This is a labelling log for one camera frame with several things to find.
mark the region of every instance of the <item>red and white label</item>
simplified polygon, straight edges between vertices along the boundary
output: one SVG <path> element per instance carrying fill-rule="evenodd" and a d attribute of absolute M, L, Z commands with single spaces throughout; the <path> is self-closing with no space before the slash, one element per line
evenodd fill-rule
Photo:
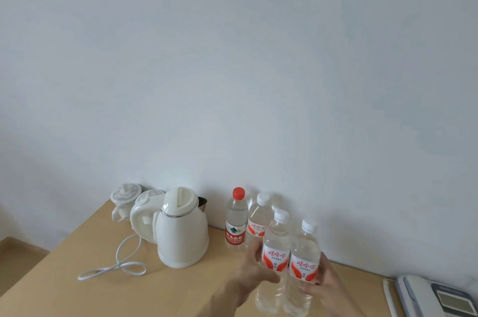
<path fill-rule="evenodd" d="M 247 226 L 247 231 L 248 231 L 248 233 L 250 233 L 252 235 L 257 235 L 258 237 L 263 237 L 264 233 L 266 232 L 266 226 L 253 223 L 249 219 L 249 224 Z"/>
<path fill-rule="evenodd" d="M 289 267 L 289 274 L 302 281 L 314 282 L 319 271 L 319 263 L 312 263 L 291 255 L 291 266 Z"/>
<path fill-rule="evenodd" d="M 285 271 L 289 263 L 290 252 L 269 248 L 264 245 L 262 247 L 262 265 L 277 272 Z"/>
<path fill-rule="evenodd" d="M 231 245 L 241 245 L 246 241 L 246 225 L 232 225 L 226 220 L 226 240 Z"/>

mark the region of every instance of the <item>white bottle cap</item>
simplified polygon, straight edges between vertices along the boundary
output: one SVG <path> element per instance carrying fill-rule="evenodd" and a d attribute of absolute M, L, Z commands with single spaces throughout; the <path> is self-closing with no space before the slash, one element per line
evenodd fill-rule
<path fill-rule="evenodd" d="M 310 219 L 302 220 L 302 230 L 309 234 L 314 234 L 317 230 L 317 222 Z"/>
<path fill-rule="evenodd" d="M 266 192 L 260 192 L 259 194 L 257 194 L 257 203 L 260 205 L 260 206 L 266 206 L 267 203 L 269 202 L 269 194 L 266 193 Z"/>
<path fill-rule="evenodd" d="M 280 224 L 287 224 L 289 221 L 289 213 L 282 209 L 276 209 L 274 213 L 274 220 Z"/>

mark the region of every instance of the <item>white electric kettle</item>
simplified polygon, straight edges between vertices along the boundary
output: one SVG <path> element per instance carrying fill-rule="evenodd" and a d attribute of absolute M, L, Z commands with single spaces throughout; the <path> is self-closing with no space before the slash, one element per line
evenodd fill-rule
<path fill-rule="evenodd" d="M 198 262 L 209 245 L 206 214 L 198 204 L 193 190 L 177 187 L 162 195 L 140 196 L 129 219 L 140 237 L 158 244 L 165 265 L 185 268 Z M 144 223 L 145 215 L 152 215 L 152 224 Z"/>

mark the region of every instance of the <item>kettle handle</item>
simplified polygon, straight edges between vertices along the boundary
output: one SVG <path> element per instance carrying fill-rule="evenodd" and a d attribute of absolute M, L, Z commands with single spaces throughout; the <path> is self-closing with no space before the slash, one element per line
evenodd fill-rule
<path fill-rule="evenodd" d="M 131 209 L 131 213 L 129 214 L 129 220 L 131 221 L 131 227 L 133 230 L 141 238 L 150 243 L 156 244 L 153 233 L 153 228 L 156 226 L 156 223 L 153 221 L 151 225 L 145 224 L 142 217 L 144 213 L 159 212 L 163 207 L 163 203 L 164 194 L 156 195 L 152 198 L 146 197 L 137 201 L 137 204 L 133 206 L 133 209 Z"/>

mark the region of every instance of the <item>hand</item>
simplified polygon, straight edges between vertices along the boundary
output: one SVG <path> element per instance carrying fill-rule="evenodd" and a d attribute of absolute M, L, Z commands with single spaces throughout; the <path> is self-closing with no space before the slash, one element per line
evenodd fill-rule
<path fill-rule="evenodd" d="M 278 283 L 279 275 L 271 269 L 258 265 L 262 252 L 262 240 L 256 240 L 247 250 L 241 265 L 226 282 L 230 288 L 238 293 L 238 307 L 247 301 L 249 294 L 256 289 L 260 282 Z"/>
<path fill-rule="evenodd" d="M 316 283 L 302 283 L 301 292 L 320 298 L 322 305 L 335 317 L 365 317 L 350 296 L 326 255 L 320 256 Z"/>

